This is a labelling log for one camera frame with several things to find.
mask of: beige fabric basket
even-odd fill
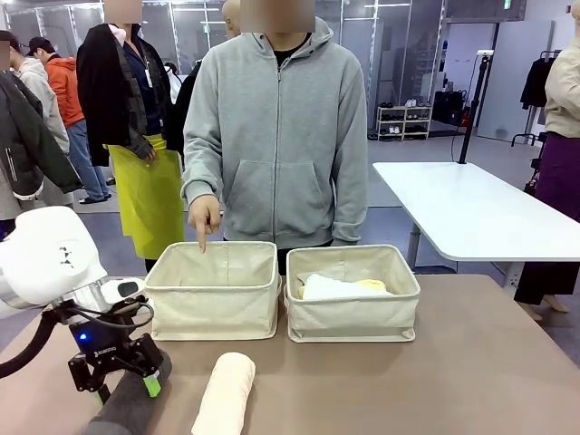
[[[395,296],[302,300],[298,289],[319,274],[345,282],[378,279]],[[296,249],[287,258],[288,335],[297,343],[410,342],[420,287],[394,246]]]
[[[263,242],[177,243],[145,279],[155,340],[259,340],[276,333],[276,246]]]

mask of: light stand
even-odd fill
[[[473,101],[471,102],[471,111],[469,112],[468,129],[465,132],[465,137],[463,138],[463,147],[461,148],[461,156],[459,157],[458,161],[459,165],[466,164],[465,159],[468,156],[469,141],[471,140],[471,133],[473,132],[475,117],[478,114],[478,107],[480,103],[479,95],[481,94],[481,89],[483,88],[483,81],[485,80],[486,77],[488,65],[489,65],[489,54],[484,54],[483,58],[481,59],[481,65],[479,66],[478,85],[475,88],[475,95],[473,96]]]

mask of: gray rolled cloth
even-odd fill
[[[161,351],[159,368],[161,389],[171,374],[171,359]],[[89,423],[82,435],[144,435],[147,432],[158,398],[151,398],[143,378],[126,372],[111,397]]]

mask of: yellow cloth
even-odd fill
[[[157,153],[155,161],[118,145],[106,148],[115,167],[123,235],[133,239],[139,258],[157,260],[167,246],[185,240],[181,174],[178,153],[167,150],[160,134],[145,139]]]
[[[383,281],[378,281],[376,279],[364,279],[362,281],[357,281],[356,284],[362,285],[363,287],[376,290],[377,292],[386,292],[387,285]],[[305,298],[305,287],[302,286],[298,289],[298,296],[300,299]]]

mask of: tabletop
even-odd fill
[[[373,166],[449,260],[580,261],[580,224],[475,165]]]
[[[158,343],[173,361],[150,435],[189,434],[222,353],[256,363],[246,435],[576,435],[580,372],[488,277],[418,276],[413,343],[297,344],[282,316],[275,338]],[[19,352],[30,324],[0,355]],[[0,380],[3,435],[79,433],[99,410],[66,366],[67,328],[28,366]],[[112,375],[112,387],[118,379]]]

